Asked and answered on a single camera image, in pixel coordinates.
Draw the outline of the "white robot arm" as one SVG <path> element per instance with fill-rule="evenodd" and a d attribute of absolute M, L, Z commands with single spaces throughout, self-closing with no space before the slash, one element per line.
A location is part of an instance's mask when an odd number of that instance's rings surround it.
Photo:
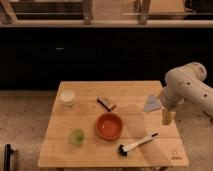
<path fill-rule="evenodd" d="M 171 124 L 175 108 L 185 99 L 200 106 L 213 118 L 213 88 L 204 83 L 206 77 L 206 68 L 198 62 L 173 68 L 165 74 L 166 86 L 159 94 L 163 125 Z"/>

